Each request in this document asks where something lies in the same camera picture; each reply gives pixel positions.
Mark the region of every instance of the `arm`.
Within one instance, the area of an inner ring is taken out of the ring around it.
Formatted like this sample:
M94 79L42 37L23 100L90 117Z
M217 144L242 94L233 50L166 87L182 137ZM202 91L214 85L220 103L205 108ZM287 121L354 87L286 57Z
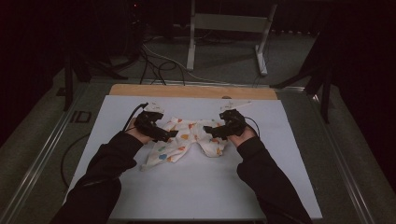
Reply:
M106 223L120 196L119 176L136 166L134 155L149 140L131 129L101 145L51 223Z
M237 173L256 193L268 222L312 223L293 185L260 138L247 128L241 136L231 136L230 140L243 158Z

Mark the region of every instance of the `patterned cloth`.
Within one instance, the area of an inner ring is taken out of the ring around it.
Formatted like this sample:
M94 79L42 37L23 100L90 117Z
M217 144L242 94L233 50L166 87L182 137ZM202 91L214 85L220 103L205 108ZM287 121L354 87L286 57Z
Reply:
M204 131L204 126L216 128L220 123L212 120L185 120L171 118L163 126L166 131L178 131L177 136L169 138L168 142L158 141L148 155L148 161L143 164L141 171L163 162L176 162L189 150L193 143L198 143L202 151L208 157L219 157L222 155L227 141L221 138L213 138L212 134Z

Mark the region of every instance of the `metal rail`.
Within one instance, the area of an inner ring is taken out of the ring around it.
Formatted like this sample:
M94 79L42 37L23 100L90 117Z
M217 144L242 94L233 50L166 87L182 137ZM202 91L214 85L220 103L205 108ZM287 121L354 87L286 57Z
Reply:
M35 161L29 167L20 185L15 191L14 196L8 203L7 208L0 216L1 224L13 223L17 218L17 215L21 211L24 203L26 202L26 199L28 198L30 192L35 186L35 182L40 177L45 165L47 164L47 161L50 158L53 149L55 149L59 139L61 138L62 133L64 132L64 129L72 116L72 111L74 110L78 102L78 99L84 93L87 86L88 84L85 83L80 83L78 85L74 97L76 100L73 102L73 104L71 104L69 110L64 112L62 116L59 118L57 124L55 125L54 129L49 135L47 142L38 153L37 157L35 158Z
M310 102L318 119L318 122L320 123L324 132L327 134L330 140L330 144L332 146L332 154L334 155L335 158L335 164L337 165L338 171L340 172L340 175L344 180L346 190L348 191L349 197L355 206L356 212L358 213L361 223L375 224L374 217L369 207L367 206L366 201L364 200L364 197L361 193L358 183L356 182L352 172L349 169L343 151L335 141L334 134L332 133L332 130L329 128L329 125L325 124L325 122L322 119L322 116L320 115L318 108L318 102L319 102L318 97L315 96Z

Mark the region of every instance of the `black sleeve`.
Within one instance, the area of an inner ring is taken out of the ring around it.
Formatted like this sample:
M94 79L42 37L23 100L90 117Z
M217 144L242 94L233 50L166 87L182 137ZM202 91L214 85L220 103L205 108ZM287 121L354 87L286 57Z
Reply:
M50 223L107 223L120 196L119 176L136 166L134 155L142 146L127 133L118 133L108 144L101 145L87 173L68 193Z
M312 223L293 185L259 137L248 139L237 150L243 158L237 173L256 193L268 223Z

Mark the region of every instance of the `wooden board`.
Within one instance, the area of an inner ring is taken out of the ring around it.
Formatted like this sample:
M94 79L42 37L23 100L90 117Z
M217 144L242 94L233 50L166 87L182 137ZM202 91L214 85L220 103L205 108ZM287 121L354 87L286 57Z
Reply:
M239 87L198 87L198 86L160 86L116 84L109 95L166 96L217 98L229 96L233 99L277 100L272 89L253 89Z

